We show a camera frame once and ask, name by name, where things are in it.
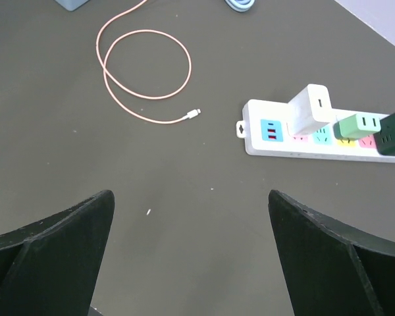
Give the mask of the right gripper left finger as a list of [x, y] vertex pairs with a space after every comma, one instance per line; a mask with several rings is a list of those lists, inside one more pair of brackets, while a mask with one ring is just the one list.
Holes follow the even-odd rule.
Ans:
[[0, 234], [0, 315], [99, 315], [92, 297], [114, 212], [103, 190]]

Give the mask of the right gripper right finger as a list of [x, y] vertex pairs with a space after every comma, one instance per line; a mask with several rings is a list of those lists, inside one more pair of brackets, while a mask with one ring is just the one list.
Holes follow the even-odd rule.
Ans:
[[295, 315], [395, 315], [395, 242], [278, 190], [268, 200]]

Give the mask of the dark green plug adapter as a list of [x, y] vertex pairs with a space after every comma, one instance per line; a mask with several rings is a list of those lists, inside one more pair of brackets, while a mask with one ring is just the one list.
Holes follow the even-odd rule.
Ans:
[[381, 131], [374, 133], [377, 151], [381, 155], [395, 156], [395, 113], [380, 120]]

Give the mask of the light green plug adapter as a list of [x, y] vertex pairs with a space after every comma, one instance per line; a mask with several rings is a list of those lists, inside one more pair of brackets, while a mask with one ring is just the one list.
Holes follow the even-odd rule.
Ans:
[[374, 114], [356, 113], [340, 119], [333, 127], [339, 140], [359, 140], [381, 131], [381, 118]]

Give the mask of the white multicolour power strip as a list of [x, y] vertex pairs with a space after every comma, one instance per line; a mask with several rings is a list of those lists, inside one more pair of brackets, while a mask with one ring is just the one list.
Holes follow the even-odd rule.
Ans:
[[236, 135], [244, 140], [246, 153], [266, 157], [395, 163], [395, 156], [381, 155], [373, 136], [339, 140], [337, 123], [355, 111], [335, 109], [334, 120], [308, 136], [293, 136], [288, 123], [291, 107], [286, 103], [249, 100], [236, 123]]

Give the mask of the white charger block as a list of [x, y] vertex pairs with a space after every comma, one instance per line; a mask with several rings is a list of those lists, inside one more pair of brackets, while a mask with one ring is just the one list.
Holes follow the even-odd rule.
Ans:
[[326, 86], [308, 84], [288, 105], [292, 110], [288, 125], [292, 136], [312, 134], [333, 120], [329, 90]]

